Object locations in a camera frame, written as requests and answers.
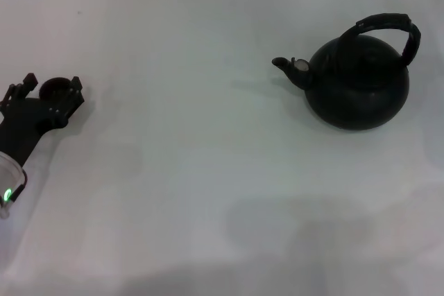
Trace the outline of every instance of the green led light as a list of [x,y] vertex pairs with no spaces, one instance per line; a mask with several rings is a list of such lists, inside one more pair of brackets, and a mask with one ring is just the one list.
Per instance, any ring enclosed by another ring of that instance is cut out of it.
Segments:
[[12,194],[12,190],[11,190],[11,189],[7,189],[6,192],[5,192],[5,194],[3,195],[3,199],[4,199],[5,201],[8,201],[8,200],[9,200],[9,197],[11,196],[11,194]]

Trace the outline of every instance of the kettle handle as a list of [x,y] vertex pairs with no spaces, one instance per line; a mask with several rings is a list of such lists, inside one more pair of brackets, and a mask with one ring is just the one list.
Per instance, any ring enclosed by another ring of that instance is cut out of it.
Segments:
[[398,29],[409,33],[409,39],[400,57],[401,67],[409,65],[415,58],[419,49],[421,41],[421,32],[418,27],[411,23],[411,20],[407,14],[377,14],[358,21],[355,26],[347,30],[342,36],[340,36],[336,48],[336,56],[338,59],[346,57],[352,44],[351,40],[356,36],[367,33],[368,31],[376,31],[381,29]]

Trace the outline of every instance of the kettle spout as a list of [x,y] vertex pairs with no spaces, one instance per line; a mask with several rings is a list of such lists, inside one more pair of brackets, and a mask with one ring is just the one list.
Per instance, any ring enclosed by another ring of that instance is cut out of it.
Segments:
[[287,78],[296,87],[303,90],[309,89],[313,81],[309,63],[305,60],[292,58],[291,61],[283,57],[275,58],[271,61],[278,69],[283,71]]

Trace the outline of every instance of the kettle body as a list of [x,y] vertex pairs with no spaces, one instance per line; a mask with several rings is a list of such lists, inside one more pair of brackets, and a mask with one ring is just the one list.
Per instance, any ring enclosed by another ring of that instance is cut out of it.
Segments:
[[[402,55],[367,35],[375,29],[407,31]],[[357,22],[305,60],[273,59],[289,80],[305,91],[310,107],[324,121],[346,130],[368,130],[392,119],[409,94],[407,65],[414,59],[420,32],[407,15],[381,14]]]

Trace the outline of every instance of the black kettle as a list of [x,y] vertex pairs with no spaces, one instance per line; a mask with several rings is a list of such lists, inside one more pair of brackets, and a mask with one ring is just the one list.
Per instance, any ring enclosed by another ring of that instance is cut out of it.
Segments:
[[[399,29],[409,33],[400,55],[368,31]],[[273,59],[324,121],[346,130],[376,128],[392,119],[409,93],[407,65],[419,49],[421,33],[408,15],[379,14],[356,23],[311,58]]]

